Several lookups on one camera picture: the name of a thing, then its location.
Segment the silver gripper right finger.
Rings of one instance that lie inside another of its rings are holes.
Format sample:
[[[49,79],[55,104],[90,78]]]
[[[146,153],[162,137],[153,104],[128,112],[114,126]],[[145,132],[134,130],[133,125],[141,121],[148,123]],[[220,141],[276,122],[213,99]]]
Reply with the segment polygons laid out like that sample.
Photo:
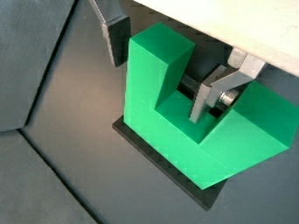
[[[189,120],[196,123],[208,108],[213,108],[216,102],[228,104],[233,101],[233,88],[250,82],[258,75],[266,63],[253,55],[233,48],[228,56],[228,67],[218,65],[205,80],[200,83],[194,95]]]

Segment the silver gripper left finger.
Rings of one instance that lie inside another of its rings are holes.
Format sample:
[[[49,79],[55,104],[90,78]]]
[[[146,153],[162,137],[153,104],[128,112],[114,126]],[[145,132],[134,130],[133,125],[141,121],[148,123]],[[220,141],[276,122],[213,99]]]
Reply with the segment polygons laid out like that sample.
[[[126,62],[130,19],[122,12],[118,0],[88,0],[101,24],[102,37],[112,65]]]

